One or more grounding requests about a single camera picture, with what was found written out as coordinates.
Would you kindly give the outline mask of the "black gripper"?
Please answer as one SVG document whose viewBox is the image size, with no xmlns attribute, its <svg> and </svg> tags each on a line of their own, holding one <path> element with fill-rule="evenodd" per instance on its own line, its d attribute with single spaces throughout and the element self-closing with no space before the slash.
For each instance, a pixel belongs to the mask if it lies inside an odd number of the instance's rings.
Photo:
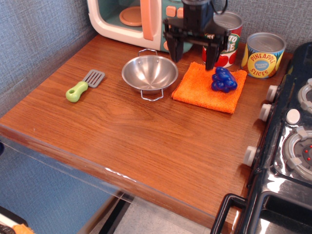
<svg viewBox="0 0 312 234">
<path fill-rule="evenodd" d="M 167 42 L 169 54 L 174 62 L 179 62 L 183 55 L 184 43 L 205 45 L 208 40 L 206 33 L 222 33 L 223 29 L 212 26 L 214 13 L 216 13 L 215 2 L 213 0 L 183 0 L 182 18 L 165 18 L 164 38 Z M 228 3 L 225 2 L 221 11 L 225 12 Z M 205 69 L 210 71 L 218 61 L 223 45 L 220 43 L 210 43 L 206 50 Z"/>
</svg>

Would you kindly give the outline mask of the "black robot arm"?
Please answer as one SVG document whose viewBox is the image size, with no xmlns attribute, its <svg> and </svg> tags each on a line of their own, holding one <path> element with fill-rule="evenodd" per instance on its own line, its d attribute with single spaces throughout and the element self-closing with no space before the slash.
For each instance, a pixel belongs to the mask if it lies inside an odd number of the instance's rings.
<svg viewBox="0 0 312 234">
<path fill-rule="evenodd" d="M 228 3 L 219 13 L 212 0 L 183 0 L 183 18 L 166 18 L 164 37 L 171 59 L 181 60 L 184 43 L 207 47 L 205 68 L 212 70 L 222 51 L 228 48 L 231 30 L 214 21 L 215 14 L 224 14 Z"/>
</svg>

